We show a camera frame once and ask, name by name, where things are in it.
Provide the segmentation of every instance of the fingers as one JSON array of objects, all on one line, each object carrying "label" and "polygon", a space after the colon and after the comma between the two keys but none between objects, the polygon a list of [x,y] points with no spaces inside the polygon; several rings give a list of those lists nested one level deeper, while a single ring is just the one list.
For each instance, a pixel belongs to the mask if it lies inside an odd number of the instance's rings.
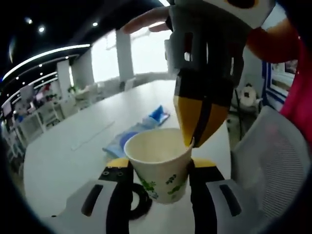
[{"label": "fingers", "polygon": [[158,7],[154,8],[143,15],[140,15],[125,26],[122,27],[122,31],[126,34],[133,33],[143,27],[147,27],[153,23],[165,21],[169,16],[169,8],[168,7]]},{"label": "fingers", "polygon": [[165,31],[168,30],[169,28],[167,27],[166,23],[162,23],[160,25],[154,26],[154,27],[150,27],[149,30],[151,32],[160,32],[160,31]]}]

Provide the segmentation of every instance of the white robot part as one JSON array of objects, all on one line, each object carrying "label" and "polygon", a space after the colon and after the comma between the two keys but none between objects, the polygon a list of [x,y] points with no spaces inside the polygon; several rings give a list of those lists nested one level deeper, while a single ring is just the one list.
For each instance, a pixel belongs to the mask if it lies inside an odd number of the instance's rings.
[{"label": "white robot part", "polygon": [[275,0],[175,0],[176,5],[203,2],[226,10],[251,28],[260,27],[275,7]]}]

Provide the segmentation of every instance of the white table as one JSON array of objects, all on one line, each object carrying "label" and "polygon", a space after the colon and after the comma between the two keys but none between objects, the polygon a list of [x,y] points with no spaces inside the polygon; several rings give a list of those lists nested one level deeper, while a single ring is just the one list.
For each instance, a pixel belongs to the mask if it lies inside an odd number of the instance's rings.
[{"label": "white table", "polygon": [[[58,215],[66,199],[90,179],[98,179],[106,160],[102,147],[115,135],[141,121],[159,105],[171,112],[162,127],[178,127],[173,105],[175,82],[154,81],[100,101],[56,125],[26,151],[24,186],[30,207],[39,217]],[[193,156],[214,161],[230,178],[230,144],[226,124]],[[193,233],[190,188],[173,205],[153,203],[149,213],[129,222],[131,233]]]}]

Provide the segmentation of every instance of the ceiling light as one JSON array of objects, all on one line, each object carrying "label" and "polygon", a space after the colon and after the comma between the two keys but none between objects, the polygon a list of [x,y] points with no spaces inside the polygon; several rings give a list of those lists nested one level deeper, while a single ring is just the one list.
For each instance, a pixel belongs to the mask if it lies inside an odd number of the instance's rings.
[{"label": "ceiling light", "polygon": [[166,22],[160,21],[160,22],[153,23],[153,24],[151,24],[151,25],[148,26],[148,27],[149,27],[149,28],[153,28],[153,27],[155,27],[155,26],[158,26],[158,25],[161,25],[161,24],[164,24],[164,23],[166,23]]},{"label": "ceiling light", "polygon": [[43,26],[39,27],[39,29],[38,29],[38,31],[39,31],[40,33],[43,33],[44,30],[45,30],[45,28],[44,28]]},{"label": "ceiling light", "polygon": [[62,48],[59,48],[59,49],[55,49],[55,50],[50,50],[50,51],[46,51],[44,53],[41,53],[39,55],[35,55],[23,62],[21,62],[20,64],[18,64],[17,66],[13,67],[10,71],[8,71],[2,78],[2,80],[4,80],[5,78],[7,78],[9,75],[11,75],[13,72],[15,72],[17,69],[21,68],[22,66],[28,64],[29,62],[31,61],[34,61],[36,59],[39,59],[43,56],[46,56],[46,55],[50,55],[50,54],[53,54],[53,53],[56,53],[56,52],[59,52],[59,51],[64,51],[64,50],[71,50],[71,49],[78,49],[78,48],[85,48],[85,47],[90,47],[91,45],[90,44],[83,44],[83,45],[71,45],[71,46],[66,46],[66,47],[62,47]]},{"label": "ceiling light", "polygon": [[29,18],[29,17],[26,17],[26,18],[25,18],[25,21],[26,21],[28,24],[32,24],[32,23],[33,23],[33,21],[31,20],[31,18]]},{"label": "ceiling light", "polygon": [[47,77],[53,76],[53,75],[55,75],[56,73],[57,73],[57,72],[52,72],[52,73],[50,73],[50,74],[47,74],[47,75],[45,75],[45,76],[42,76],[42,77],[40,77],[40,78],[38,78],[38,79],[36,79],[36,80],[30,82],[28,85],[33,85],[34,83],[39,82],[40,80],[43,80],[43,79],[45,79],[45,78],[47,78]]},{"label": "ceiling light", "polygon": [[17,99],[15,99],[14,101],[12,101],[12,105],[14,105],[15,103],[17,103],[20,100],[20,97],[18,97]]},{"label": "ceiling light", "polygon": [[158,1],[160,1],[164,6],[170,6],[167,0],[158,0]]},{"label": "ceiling light", "polygon": [[46,84],[48,84],[48,83],[51,83],[51,82],[53,82],[53,81],[55,81],[55,80],[57,80],[57,79],[58,79],[58,78],[53,78],[53,79],[51,79],[51,80],[48,80],[48,81],[46,81],[45,83],[42,83],[42,84],[40,84],[40,85],[34,87],[34,89],[40,88],[40,87],[42,87],[42,86],[44,86],[44,85],[46,85]]}]

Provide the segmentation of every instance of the paper cup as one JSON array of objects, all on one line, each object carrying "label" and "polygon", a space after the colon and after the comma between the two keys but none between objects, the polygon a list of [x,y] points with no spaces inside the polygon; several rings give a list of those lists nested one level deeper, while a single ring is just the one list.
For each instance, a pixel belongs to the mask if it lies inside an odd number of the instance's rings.
[{"label": "paper cup", "polygon": [[185,193],[192,147],[184,145],[179,129],[170,128],[139,133],[124,150],[150,198],[168,204]]}]

